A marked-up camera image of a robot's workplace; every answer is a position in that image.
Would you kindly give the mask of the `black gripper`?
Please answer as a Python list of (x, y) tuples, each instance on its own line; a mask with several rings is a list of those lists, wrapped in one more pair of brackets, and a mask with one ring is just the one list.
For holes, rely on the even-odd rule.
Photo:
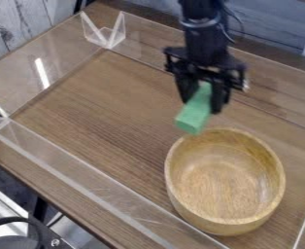
[(165, 69), (176, 76), (181, 101), (186, 103), (199, 85), (211, 81), (211, 113), (222, 112), (231, 89), (246, 90), (246, 65), (229, 52), (229, 28), (225, 18), (180, 20), (184, 45), (165, 47)]

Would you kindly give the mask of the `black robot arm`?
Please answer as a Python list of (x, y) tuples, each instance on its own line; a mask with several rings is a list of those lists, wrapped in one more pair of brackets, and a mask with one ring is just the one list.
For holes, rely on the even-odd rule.
[(184, 46), (165, 47), (165, 69), (176, 77), (181, 101), (198, 91), (198, 82), (211, 85), (209, 104), (219, 114), (234, 89), (246, 86), (246, 64), (230, 53), (229, 16), (235, 14), (225, 0), (178, 0)]

